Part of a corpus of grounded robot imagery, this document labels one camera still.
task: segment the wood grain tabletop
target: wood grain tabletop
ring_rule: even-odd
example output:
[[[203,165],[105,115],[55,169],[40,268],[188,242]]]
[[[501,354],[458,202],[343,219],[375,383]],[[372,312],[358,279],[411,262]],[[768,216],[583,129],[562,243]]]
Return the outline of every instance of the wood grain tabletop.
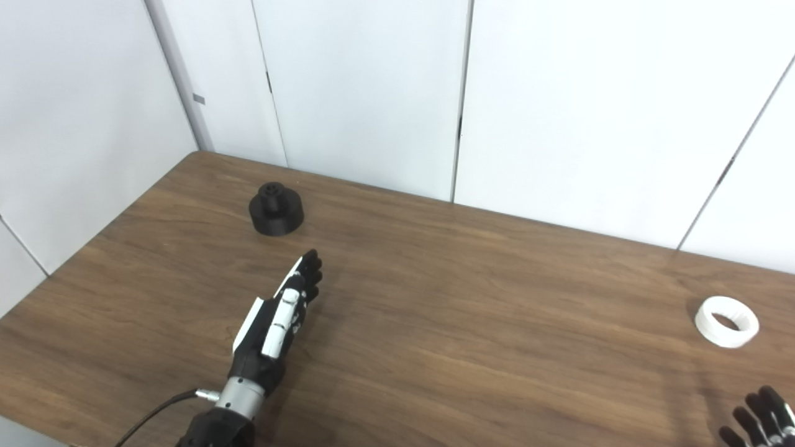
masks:
[[[301,194],[290,235],[251,225],[266,181]],[[199,152],[0,320],[0,415],[101,447],[221,388],[252,301],[310,248],[320,296],[259,445],[712,446],[747,392],[795,399],[795,276]],[[712,295],[756,338],[703,339]],[[173,446],[209,405],[128,446]]]

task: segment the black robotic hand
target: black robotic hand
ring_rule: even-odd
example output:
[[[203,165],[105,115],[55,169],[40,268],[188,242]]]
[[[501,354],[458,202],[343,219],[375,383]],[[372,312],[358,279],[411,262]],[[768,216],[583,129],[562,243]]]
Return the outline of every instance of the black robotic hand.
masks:
[[[795,447],[795,422],[792,411],[772,387],[764,386],[759,388],[758,393],[749,394],[746,396],[746,404],[756,418],[742,406],[735,408],[732,415],[748,433],[752,447],[771,445]],[[721,427],[718,433],[729,447],[749,445],[729,427]]]
[[[287,352],[318,294],[321,265],[317,251],[308,251],[272,298],[257,298],[235,337],[227,385],[213,409],[193,418],[178,447],[254,445],[252,421],[284,377]]]
[[[317,297],[323,278],[317,251],[301,256],[269,300],[258,299],[241,328],[228,377],[256,382],[271,395],[285,374],[285,357],[304,323],[307,305]]]

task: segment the white wall panel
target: white wall panel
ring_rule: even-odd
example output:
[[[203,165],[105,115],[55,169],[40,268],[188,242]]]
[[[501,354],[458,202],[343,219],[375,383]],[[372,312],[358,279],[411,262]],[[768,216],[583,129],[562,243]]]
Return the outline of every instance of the white wall panel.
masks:
[[[289,167],[449,200],[467,0],[254,0]]]
[[[0,214],[47,271],[196,149],[141,0],[0,0]]]
[[[456,202],[675,247],[795,51],[792,17],[478,0]]]
[[[50,437],[0,417],[0,445],[8,447],[66,447]]]
[[[683,250],[795,273],[795,70],[790,69]]]
[[[0,221],[0,317],[44,280],[44,272]]]
[[[147,4],[206,149],[285,166],[251,1]]]

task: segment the black 3d printed object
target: black 3d printed object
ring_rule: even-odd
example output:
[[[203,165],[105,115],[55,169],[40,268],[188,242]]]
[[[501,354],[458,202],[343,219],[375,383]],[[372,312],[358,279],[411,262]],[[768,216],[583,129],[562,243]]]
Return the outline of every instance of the black 3d printed object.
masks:
[[[249,213],[254,228],[268,236],[286,235],[304,222],[301,196],[276,181],[259,188],[249,203]]]

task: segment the white ring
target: white ring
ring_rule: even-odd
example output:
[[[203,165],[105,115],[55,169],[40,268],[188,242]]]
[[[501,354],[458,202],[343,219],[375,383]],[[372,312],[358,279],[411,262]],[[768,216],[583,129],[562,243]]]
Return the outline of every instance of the white ring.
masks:
[[[739,331],[727,328],[713,314],[733,321]],[[759,319],[754,311],[729,297],[709,297],[696,314],[696,327],[707,340],[721,348],[739,348],[759,332]]]

